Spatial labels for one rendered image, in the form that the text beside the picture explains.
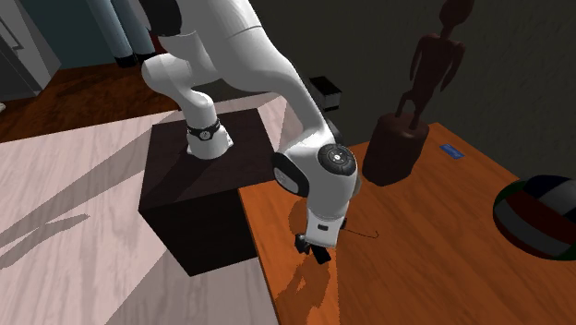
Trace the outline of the dark robot stand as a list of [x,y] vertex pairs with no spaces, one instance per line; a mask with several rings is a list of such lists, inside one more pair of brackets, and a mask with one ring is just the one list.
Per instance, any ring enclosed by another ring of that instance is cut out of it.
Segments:
[[151,130],[138,211],[190,276],[257,255],[238,190],[272,180],[257,109],[221,114],[234,144],[223,156],[187,153],[183,120]]

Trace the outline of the dark brown figure statue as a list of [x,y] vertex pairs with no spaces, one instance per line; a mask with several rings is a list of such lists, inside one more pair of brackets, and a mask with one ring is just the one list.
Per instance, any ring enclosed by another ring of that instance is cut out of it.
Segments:
[[412,173],[429,134],[421,115],[436,89],[445,90],[462,64],[465,44],[451,34],[470,17],[474,2],[445,0],[438,14],[441,32],[418,41],[409,71],[412,87],[402,94],[394,113],[378,119],[366,149],[362,174],[371,183],[384,187]]

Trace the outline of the small black box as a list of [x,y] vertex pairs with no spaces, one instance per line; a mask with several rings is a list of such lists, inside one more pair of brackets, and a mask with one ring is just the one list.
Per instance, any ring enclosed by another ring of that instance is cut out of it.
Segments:
[[342,91],[324,76],[313,77],[310,80],[311,94],[318,108],[328,112],[340,106]]

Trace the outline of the small blue card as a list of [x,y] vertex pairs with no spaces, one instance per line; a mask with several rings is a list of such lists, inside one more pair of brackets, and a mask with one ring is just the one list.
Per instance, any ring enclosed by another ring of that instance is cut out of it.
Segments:
[[464,155],[459,150],[457,150],[456,148],[454,148],[450,144],[443,144],[443,145],[440,145],[439,147],[454,160],[458,160],[458,159],[464,157]]

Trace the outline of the grey cabinet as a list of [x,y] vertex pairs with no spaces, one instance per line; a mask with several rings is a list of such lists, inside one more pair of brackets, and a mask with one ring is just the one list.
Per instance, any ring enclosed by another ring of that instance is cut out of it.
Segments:
[[38,96],[61,63],[19,0],[0,0],[0,102]]

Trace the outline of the multicoloured striped ball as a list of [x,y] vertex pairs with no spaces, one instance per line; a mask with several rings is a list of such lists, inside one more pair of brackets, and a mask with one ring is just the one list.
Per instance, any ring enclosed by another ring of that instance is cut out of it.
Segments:
[[535,175],[507,185],[494,200],[493,221],[530,255],[576,261],[576,179]]

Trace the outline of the grey-blue post black foot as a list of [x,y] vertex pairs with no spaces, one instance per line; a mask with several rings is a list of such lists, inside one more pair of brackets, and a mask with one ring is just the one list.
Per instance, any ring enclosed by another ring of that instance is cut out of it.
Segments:
[[129,0],[111,2],[138,63],[142,65],[147,59],[156,56],[149,31],[138,20]]
[[114,11],[111,0],[86,0],[86,2],[115,62],[122,68],[136,66],[138,60]]

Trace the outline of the orange wooden table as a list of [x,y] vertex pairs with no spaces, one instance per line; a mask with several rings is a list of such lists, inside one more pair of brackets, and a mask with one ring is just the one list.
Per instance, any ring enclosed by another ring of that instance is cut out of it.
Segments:
[[[464,157],[452,159],[450,144]],[[539,259],[492,219],[513,175],[440,124],[412,174],[352,200],[331,261],[294,248],[306,202],[275,182],[239,194],[280,325],[576,325],[576,262]]]

